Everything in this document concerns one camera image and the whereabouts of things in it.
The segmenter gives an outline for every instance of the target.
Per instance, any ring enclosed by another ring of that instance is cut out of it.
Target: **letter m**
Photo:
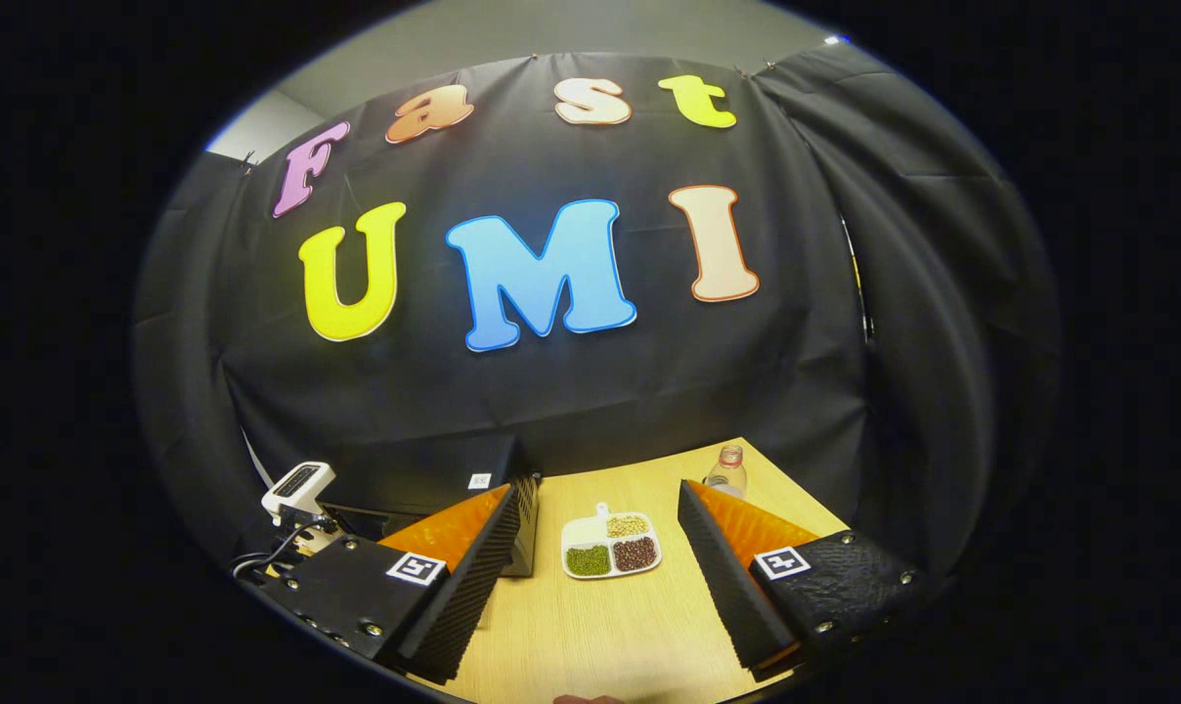
[[[520,326],[504,317],[504,295],[526,325],[546,338],[555,324],[566,281],[568,330],[594,332],[632,324],[639,313],[621,294],[612,249],[612,223],[620,211],[611,201],[563,206],[555,214],[541,258],[496,215],[471,219],[448,230],[446,243],[461,250],[469,280],[474,309],[474,330],[464,339],[469,348],[488,352],[520,339]]]

